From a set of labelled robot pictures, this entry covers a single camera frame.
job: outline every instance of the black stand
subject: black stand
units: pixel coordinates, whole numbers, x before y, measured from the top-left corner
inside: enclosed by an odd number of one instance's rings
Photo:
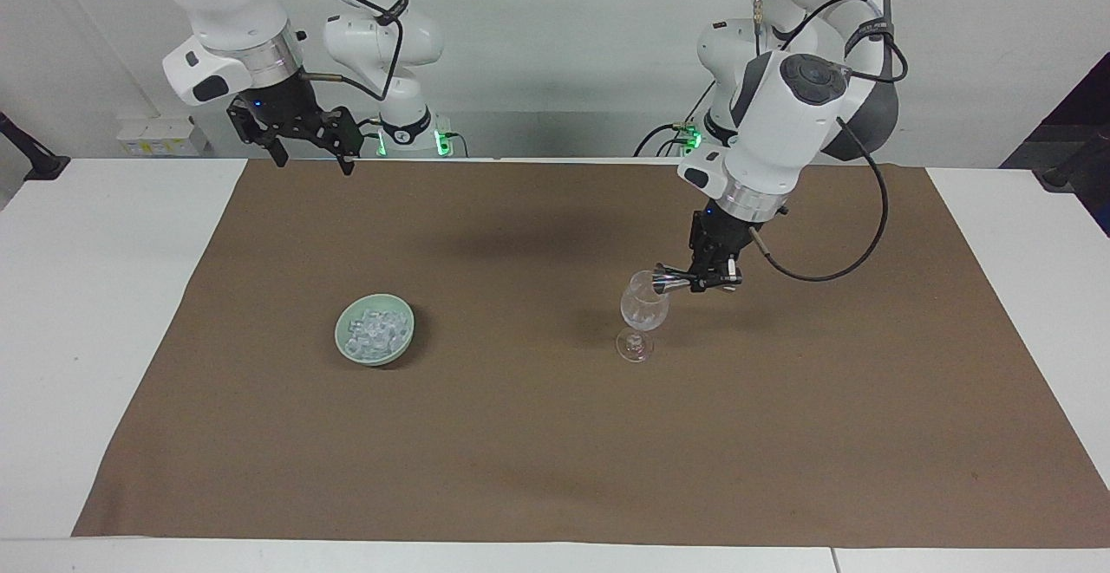
[[[1092,139],[1071,154],[1063,163],[1043,171],[1033,171],[1042,188],[1053,193],[1076,193],[1071,177],[1077,170],[1110,151],[1110,124],[1102,125]]]
[[[53,181],[69,165],[70,158],[52,153],[50,149],[17,127],[3,112],[0,112],[0,133],[3,133],[4,138],[8,138],[31,162],[31,171],[23,177],[24,181]]]

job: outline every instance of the wine glass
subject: wine glass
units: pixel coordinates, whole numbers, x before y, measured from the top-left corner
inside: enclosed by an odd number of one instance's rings
[[[617,353],[633,363],[643,363],[652,355],[655,341],[649,331],[663,324],[670,309],[670,295],[656,293],[652,278],[650,270],[636,272],[620,296],[620,315],[630,328],[617,334]]]

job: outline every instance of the bowl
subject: bowl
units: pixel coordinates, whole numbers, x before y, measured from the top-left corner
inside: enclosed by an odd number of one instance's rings
[[[363,313],[366,311],[377,311],[381,313],[395,312],[401,313],[405,319],[407,319],[408,336],[405,336],[404,344],[382,359],[362,359],[356,358],[353,354],[349,354],[343,348],[352,335],[351,322],[362,319]],[[373,295],[366,295],[353,301],[350,306],[344,310],[343,314],[340,315],[339,321],[335,322],[335,346],[339,349],[340,353],[359,364],[371,368],[380,368],[396,361],[402,354],[404,354],[405,350],[408,349],[408,344],[412,343],[413,334],[415,332],[416,319],[413,315],[412,308],[408,308],[407,302],[389,293],[375,293]]]

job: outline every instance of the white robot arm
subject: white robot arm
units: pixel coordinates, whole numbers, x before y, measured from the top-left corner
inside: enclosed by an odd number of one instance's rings
[[[196,105],[236,94],[228,113],[244,143],[265,148],[279,165],[289,159],[280,138],[301,139],[336,157],[350,174],[364,137],[346,108],[323,111],[312,81],[344,81],[380,101],[387,143],[400,150],[450,151],[406,66],[440,59],[443,39],[408,0],[344,0],[361,13],[335,17],[325,26],[325,44],[336,61],[355,70],[372,89],[335,74],[306,73],[299,42],[278,0],[174,0],[189,17],[193,37],[162,62],[171,87]]]
[[[891,76],[892,57],[901,60],[902,76],[905,60],[894,44],[890,0],[754,6],[754,20],[714,23],[698,43],[716,80],[700,121],[712,139],[686,151],[678,174],[709,203],[694,214],[690,269],[660,265],[658,291],[738,284],[740,250],[785,210],[817,153],[862,157],[886,142],[897,121],[900,77]],[[825,30],[810,28],[817,20]]]

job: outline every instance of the white table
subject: white table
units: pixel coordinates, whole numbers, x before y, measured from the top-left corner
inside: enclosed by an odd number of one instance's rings
[[[68,539],[244,163],[77,160],[0,212],[0,571],[1110,571],[1110,550]],[[1110,240],[1027,172],[929,172],[1110,483]]]

